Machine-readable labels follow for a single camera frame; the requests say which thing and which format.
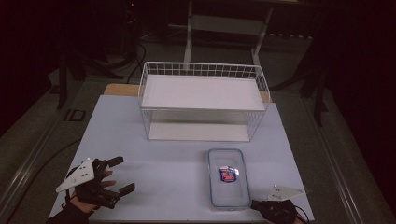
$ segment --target hand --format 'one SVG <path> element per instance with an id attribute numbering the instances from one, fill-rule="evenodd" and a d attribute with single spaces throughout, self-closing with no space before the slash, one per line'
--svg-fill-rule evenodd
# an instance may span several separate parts
<path id="1" fill-rule="evenodd" d="M 108 171 L 104 170 L 103 171 L 103 176 L 104 178 L 110 176 L 113 174 L 113 171 Z M 107 181 L 102 181 L 101 185 L 103 188 L 113 186 L 116 184 L 115 180 L 107 180 Z M 78 197 L 76 196 L 76 193 L 73 192 L 72 199 L 70 200 L 70 203 L 72 203 L 75 207 L 77 207 L 79 210 L 85 212 L 85 213 L 90 213 L 97 205 L 96 204 L 89 204 L 89 203 L 83 203 L 78 200 Z"/>

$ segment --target white wire basket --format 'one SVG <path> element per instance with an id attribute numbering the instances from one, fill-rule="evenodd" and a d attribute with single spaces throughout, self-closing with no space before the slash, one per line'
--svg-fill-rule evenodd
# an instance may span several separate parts
<path id="1" fill-rule="evenodd" d="M 248 142 L 271 97 L 256 65 L 146 62 L 138 102 L 149 140 Z"/>

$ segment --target white table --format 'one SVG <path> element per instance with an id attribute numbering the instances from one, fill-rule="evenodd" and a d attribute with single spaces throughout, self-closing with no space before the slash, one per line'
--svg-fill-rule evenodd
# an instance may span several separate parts
<path id="1" fill-rule="evenodd" d="M 259 212 L 216 211 L 211 207 L 206 153 L 210 148 L 239 148 L 244 153 L 252 199 L 263 201 L 274 185 L 303 189 L 276 105 L 271 103 L 249 143 L 149 141 L 137 98 L 103 95 L 70 168 L 87 158 L 124 163 L 113 167 L 111 190 L 135 183 L 115 209 L 101 208 L 91 221 L 101 222 L 263 222 Z M 314 219 L 306 195 L 292 199 Z M 61 211 L 60 193 L 51 216 Z"/>

